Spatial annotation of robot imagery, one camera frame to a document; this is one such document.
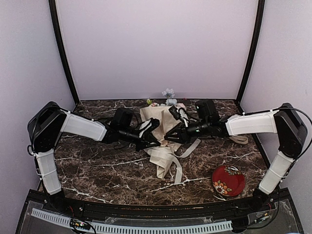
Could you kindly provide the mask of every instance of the red plate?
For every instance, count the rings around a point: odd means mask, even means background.
[[[245,177],[236,167],[220,166],[213,172],[213,186],[222,196],[237,196],[245,188]]]

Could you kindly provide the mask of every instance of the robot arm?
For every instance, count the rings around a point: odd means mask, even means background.
[[[54,161],[54,147],[61,133],[72,133],[103,143],[124,140],[136,145],[136,150],[159,146],[152,130],[159,126],[158,119],[141,123],[138,129],[130,127],[133,112],[119,108],[109,123],[72,114],[61,109],[55,102],[49,102],[28,123],[32,155],[35,157],[37,174],[50,195],[61,191]]]
[[[280,147],[270,168],[254,191],[253,207],[259,209],[273,192],[280,181],[289,172],[302,152],[307,136],[307,127],[299,115],[291,110],[289,103],[284,103],[274,111],[247,115],[233,115],[220,118],[212,100],[201,100],[195,104],[199,121],[179,123],[165,136],[166,140],[186,143],[191,137],[211,135],[229,137],[251,133],[278,134]],[[181,119],[180,111],[171,107],[170,112],[176,119]]]

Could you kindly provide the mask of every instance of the marble tabletop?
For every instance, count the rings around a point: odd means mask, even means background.
[[[196,116],[196,100],[178,102],[183,102],[188,112]],[[221,116],[238,112],[232,100],[214,102]],[[139,113],[147,103],[146,100],[81,101],[75,112],[97,119],[112,117],[118,107],[131,108]],[[213,170],[220,165],[237,167],[246,180],[244,191],[227,200],[252,195],[267,167],[252,136],[246,136],[249,139],[247,145],[234,143],[228,138],[202,140],[190,156],[179,159],[183,176],[177,185],[174,185],[175,164],[165,179],[159,179],[156,165],[149,162],[148,154],[136,152],[134,145],[129,146],[126,142],[103,144],[82,136],[63,134],[55,159],[65,195],[70,198],[122,205],[201,204],[221,201],[211,182]],[[182,145],[176,154],[182,154],[190,145]]]

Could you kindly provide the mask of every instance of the white perforated rail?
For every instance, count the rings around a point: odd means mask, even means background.
[[[70,218],[53,214],[50,212],[33,209],[31,216],[40,218],[50,223],[59,226],[70,228]],[[232,222],[225,221],[212,224],[194,225],[186,227],[128,227],[108,225],[97,222],[92,222],[92,226],[97,231],[97,234],[210,234],[232,230]]]

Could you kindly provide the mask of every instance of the white wall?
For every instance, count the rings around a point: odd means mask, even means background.
[[[258,111],[278,107],[283,102],[290,102],[312,117],[312,1],[266,1],[259,44],[242,107],[248,112]],[[311,132],[311,125],[305,122]],[[263,134],[260,140],[272,160],[279,145],[277,136]],[[312,149],[282,184],[282,187],[289,187],[305,232],[310,234],[311,154]]]
[[[257,0],[57,2],[80,99],[236,98]]]
[[[39,178],[26,151],[28,121],[50,100],[73,109],[47,0],[0,0],[0,220],[15,233]]]

